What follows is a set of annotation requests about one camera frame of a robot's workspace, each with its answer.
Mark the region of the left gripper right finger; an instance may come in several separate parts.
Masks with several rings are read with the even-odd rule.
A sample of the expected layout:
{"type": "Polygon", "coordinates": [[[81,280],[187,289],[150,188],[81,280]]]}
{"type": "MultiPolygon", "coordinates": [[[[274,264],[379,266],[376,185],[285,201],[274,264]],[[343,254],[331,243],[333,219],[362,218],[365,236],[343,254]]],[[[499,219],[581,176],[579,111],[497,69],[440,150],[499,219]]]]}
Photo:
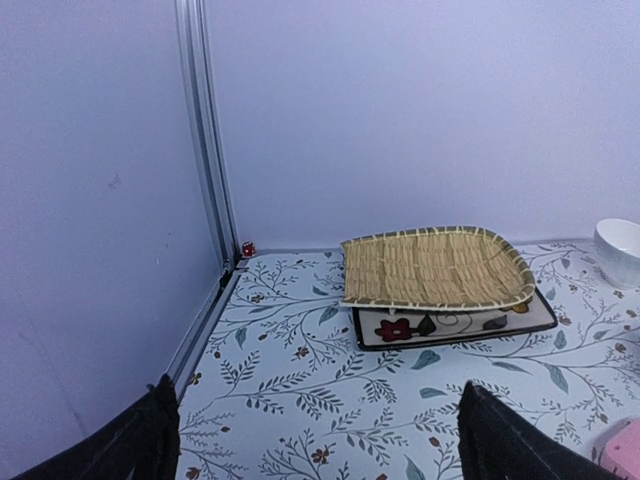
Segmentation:
{"type": "Polygon", "coordinates": [[[465,384],[458,409],[458,451],[465,479],[614,479],[555,442],[484,387],[465,384]]]}

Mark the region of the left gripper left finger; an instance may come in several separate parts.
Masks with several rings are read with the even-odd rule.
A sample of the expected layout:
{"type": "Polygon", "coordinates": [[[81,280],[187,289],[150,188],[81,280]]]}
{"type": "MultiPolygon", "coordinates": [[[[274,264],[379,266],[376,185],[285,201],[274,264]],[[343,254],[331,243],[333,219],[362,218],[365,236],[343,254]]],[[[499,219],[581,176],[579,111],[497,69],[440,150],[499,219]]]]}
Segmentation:
{"type": "Polygon", "coordinates": [[[21,473],[21,479],[173,479],[180,437],[175,386],[157,385],[90,437],[21,473]]]}

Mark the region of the pink adapter plug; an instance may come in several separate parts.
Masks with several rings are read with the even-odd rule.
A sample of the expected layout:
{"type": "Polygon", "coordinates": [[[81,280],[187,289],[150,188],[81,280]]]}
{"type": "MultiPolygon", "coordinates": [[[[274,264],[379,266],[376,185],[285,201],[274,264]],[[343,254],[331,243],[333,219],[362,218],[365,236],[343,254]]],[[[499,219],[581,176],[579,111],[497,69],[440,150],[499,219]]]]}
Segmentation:
{"type": "Polygon", "coordinates": [[[599,465],[622,479],[639,480],[639,420],[628,421],[605,444],[599,465]]]}

